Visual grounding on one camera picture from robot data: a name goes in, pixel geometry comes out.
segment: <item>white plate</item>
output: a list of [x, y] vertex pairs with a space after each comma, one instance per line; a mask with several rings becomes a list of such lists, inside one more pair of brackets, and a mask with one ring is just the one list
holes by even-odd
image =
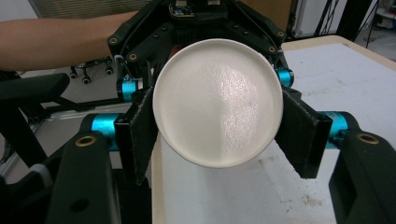
[[192, 44], [165, 65], [153, 98], [168, 145], [206, 167], [230, 167], [260, 154], [282, 119], [276, 73], [258, 52], [226, 39]]

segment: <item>white table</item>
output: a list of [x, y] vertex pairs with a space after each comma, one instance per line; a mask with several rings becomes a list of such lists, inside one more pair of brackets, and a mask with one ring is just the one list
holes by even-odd
[[[364, 131], [396, 147], [396, 63], [338, 36], [282, 48], [305, 102], [350, 112]], [[151, 160], [153, 223], [334, 223], [328, 183], [337, 156], [326, 150], [318, 178], [301, 179], [275, 142], [242, 165], [209, 169], [159, 137]]]

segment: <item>human arm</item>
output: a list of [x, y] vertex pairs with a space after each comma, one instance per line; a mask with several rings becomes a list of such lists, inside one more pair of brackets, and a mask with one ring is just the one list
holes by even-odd
[[110, 55], [107, 39], [136, 12], [92, 19], [0, 22], [0, 70], [32, 71]]

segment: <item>blue joint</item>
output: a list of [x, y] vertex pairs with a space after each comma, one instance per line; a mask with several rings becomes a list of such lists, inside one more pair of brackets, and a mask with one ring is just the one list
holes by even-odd
[[137, 91], [137, 81], [125, 79], [122, 81], [122, 96], [124, 102], [132, 102], [132, 93]]
[[109, 151], [119, 151], [119, 147], [116, 143], [116, 130], [114, 128], [114, 121], [119, 115], [120, 114], [98, 114], [92, 122], [91, 130], [101, 132], [106, 139], [110, 140], [111, 146], [108, 148]]
[[[340, 112], [334, 112], [334, 111], [321, 111], [319, 112], [322, 115], [326, 115], [330, 119], [332, 119], [332, 127], [330, 128], [330, 133], [329, 133], [329, 140], [337, 138], [337, 134], [339, 134], [340, 131], [347, 130], [347, 120], [344, 118], [344, 116]], [[327, 142], [326, 148], [335, 148], [336, 146], [329, 141]]]
[[278, 68], [275, 70], [280, 83], [285, 87], [291, 87], [294, 81], [294, 75], [289, 69]]

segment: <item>screw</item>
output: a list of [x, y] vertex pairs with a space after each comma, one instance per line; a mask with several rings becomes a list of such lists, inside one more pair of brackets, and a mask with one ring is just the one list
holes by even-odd
[[115, 38], [115, 37], [111, 38], [111, 39], [110, 39], [110, 43], [111, 43], [111, 44], [117, 43], [117, 38]]
[[129, 59], [131, 59], [132, 61], [136, 60], [137, 56], [135, 54], [131, 54], [131, 55], [129, 55]]

